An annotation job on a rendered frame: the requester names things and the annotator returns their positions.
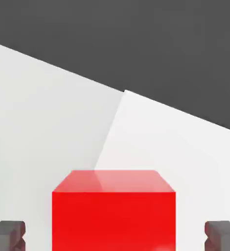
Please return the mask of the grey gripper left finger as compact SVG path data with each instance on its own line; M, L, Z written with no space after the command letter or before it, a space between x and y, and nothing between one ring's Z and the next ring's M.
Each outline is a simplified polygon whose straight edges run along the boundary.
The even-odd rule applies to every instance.
M0 251L25 251L24 221L0 221Z

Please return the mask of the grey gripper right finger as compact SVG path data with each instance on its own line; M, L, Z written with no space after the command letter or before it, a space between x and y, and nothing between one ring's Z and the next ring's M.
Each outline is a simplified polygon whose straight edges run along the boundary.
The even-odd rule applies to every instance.
M205 251L230 251L230 221L207 221L205 234Z

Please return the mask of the small red cube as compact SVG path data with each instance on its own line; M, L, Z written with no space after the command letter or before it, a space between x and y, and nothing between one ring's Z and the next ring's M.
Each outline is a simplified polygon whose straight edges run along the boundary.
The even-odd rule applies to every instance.
M76 170L52 192L52 251L176 251L176 193L153 170Z

